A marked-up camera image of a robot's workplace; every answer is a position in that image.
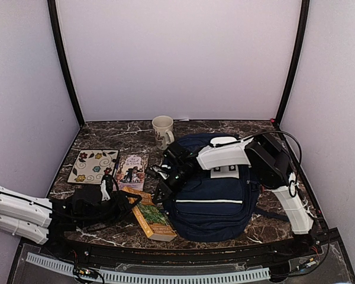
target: navy blue backpack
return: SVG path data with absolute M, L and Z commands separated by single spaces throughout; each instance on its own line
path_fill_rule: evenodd
M 214 137 L 229 134 L 191 134 L 178 143 L 194 151 Z M 243 233 L 255 210 L 260 184 L 247 165 L 238 166 L 239 178 L 211 179 L 205 170 L 192 177 L 173 199 L 163 202 L 176 231 L 190 241 L 224 241 Z

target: dark marble surface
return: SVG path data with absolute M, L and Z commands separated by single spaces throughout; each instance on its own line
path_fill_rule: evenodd
M 260 130 L 273 130 L 273 127 L 269 121 L 176 121 L 174 124 L 175 137 L 192 133 L 213 132 L 238 134 L 240 137 L 245 137 Z M 119 149 L 120 155 L 121 153 L 145 153 L 149 155 L 149 164 L 159 164 L 162 160 L 162 151 L 156 148 L 151 121 L 88 122 L 81 129 L 68 153 L 49 193 L 49 198 L 64 199 L 81 188 L 80 185 L 67 183 L 72 164 L 81 149 Z M 156 180 L 146 178 L 144 191 L 152 192 L 156 183 Z M 269 191 L 261 193 L 258 206 L 270 212 L 284 214 L 278 199 Z M 169 243 L 153 241 L 145 236 L 133 215 L 130 215 L 126 221 L 95 233 L 87 233 L 78 229 L 77 232 L 66 233 L 66 237 L 71 240 L 108 246 L 170 250 L 229 248 L 270 243 L 292 236 L 291 226 L 288 222 L 254 214 L 244 234 L 235 240 L 219 243 L 196 243 L 179 236 Z

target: floral tile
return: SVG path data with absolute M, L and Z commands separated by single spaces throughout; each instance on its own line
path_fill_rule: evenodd
M 99 185 L 104 174 L 114 174 L 118 152 L 118 150 L 81 150 L 67 182 Z

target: white panel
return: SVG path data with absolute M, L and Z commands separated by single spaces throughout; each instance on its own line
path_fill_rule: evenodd
M 300 0 L 59 0 L 88 121 L 274 117 Z
M 304 151 L 304 170 L 355 269 L 355 1 L 312 1 L 282 129 Z
M 0 185 L 44 197 L 77 131 L 47 1 L 0 1 Z M 17 244 L 0 232 L 0 283 Z

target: white mug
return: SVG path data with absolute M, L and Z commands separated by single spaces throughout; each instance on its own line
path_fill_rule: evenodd
M 156 146 L 161 149 L 167 149 L 168 145 L 175 141 L 172 134 L 173 119 L 167 115 L 156 117 L 152 121 Z

